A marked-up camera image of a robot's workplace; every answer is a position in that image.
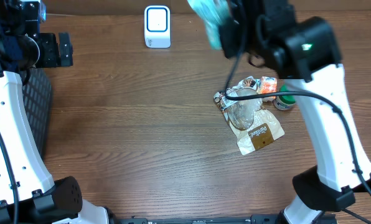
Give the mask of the teal packet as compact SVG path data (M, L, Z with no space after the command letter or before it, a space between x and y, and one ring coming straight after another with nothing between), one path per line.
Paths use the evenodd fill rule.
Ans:
M219 27L230 17L227 0L187 0L191 9L203 20L211 48L220 50Z

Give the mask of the orange snack packet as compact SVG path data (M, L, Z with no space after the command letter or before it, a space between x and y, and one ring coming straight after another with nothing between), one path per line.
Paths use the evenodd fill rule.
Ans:
M259 95L277 92L277 79L273 77L261 77L256 91Z

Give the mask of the green lid jar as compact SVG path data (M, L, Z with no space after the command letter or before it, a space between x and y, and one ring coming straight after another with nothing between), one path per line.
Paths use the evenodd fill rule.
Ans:
M291 95L276 96L276 98L273 100L274 107L281 111L290 110L295 104L296 100L294 99L294 96Z

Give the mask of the beige snack pouch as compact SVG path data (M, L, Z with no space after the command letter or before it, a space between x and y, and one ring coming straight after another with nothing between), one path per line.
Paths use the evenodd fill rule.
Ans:
M232 101L225 97L257 95L259 79L249 76L213 96L214 103L236 135L237 146L243 155L262 149L284 136L280 122L263 105L271 103L273 97L245 101Z

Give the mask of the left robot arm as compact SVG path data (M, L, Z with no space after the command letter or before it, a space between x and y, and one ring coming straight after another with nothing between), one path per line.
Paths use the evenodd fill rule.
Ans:
M0 1L0 223L115 223L82 197L72 176L54 180L37 149L23 99L35 68L70 67L67 33L42 33L42 1Z

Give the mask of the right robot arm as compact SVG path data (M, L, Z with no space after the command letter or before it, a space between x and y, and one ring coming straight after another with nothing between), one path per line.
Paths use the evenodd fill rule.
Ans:
M350 110L331 25L316 16L298 22L287 1L226 1L225 7L219 27L225 56L261 57L284 80L316 154L317 164L294 176L296 197L278 223L334 223L326 212L346 212L357 192L371 196L371 162Z

